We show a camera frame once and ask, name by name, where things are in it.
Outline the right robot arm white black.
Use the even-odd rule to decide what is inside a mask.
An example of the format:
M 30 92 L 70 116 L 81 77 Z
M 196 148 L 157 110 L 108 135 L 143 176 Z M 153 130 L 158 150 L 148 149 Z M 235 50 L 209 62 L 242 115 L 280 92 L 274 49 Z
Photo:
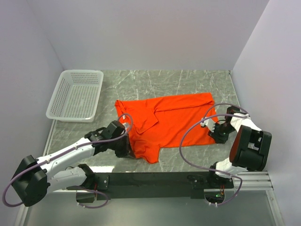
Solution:
M 206 177 L 210 187 L 226 185 L 232 175 L 240 172 L 262 171 L 265 168 L 272 134 L 256 126 L 244 109 L 231 105 L 227 108 L 223 123 L 210 118 L 200 125 L 209 129 L 208 136 L 217 144 L 226 143 L 230 133 L 237 133 L 229 157 L 210 167 L 215 170 Z

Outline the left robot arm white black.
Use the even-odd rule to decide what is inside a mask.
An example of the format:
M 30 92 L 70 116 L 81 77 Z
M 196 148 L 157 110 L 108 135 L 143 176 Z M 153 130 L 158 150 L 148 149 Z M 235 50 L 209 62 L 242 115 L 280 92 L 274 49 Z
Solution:
M 94 172 L 87 165 L 67 167 L 83 159 L 111 149 L 118 158 L 130 156 L 129 132 L 132 123 L 112 121 L 107 127 L 88 132 L 74 144 L 55 153 L 35 159 L 23 158 L 12 177 L 12 187 L 21 203 L 30 207 L 40 202 L 48 193 L 80 186 L 89 189 L 94 183 Z

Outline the orange t-shirt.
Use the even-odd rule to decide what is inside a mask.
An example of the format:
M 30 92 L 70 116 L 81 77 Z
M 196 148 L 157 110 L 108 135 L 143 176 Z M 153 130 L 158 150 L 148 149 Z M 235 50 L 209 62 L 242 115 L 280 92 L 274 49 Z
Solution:
M 215 114 L 211 93 L 185 94 L 157 97 L 145 100 L 116 100 L 115 108 L 122 122 L 129 122 L 125 114 L 132 117 L 129 142 L 135 158 L 148 163 L 158 162 L 161 148 L 192 145 L 211 145 L 207 128 L 198 126 L 185 138 L 184 133 L 205 115 Z

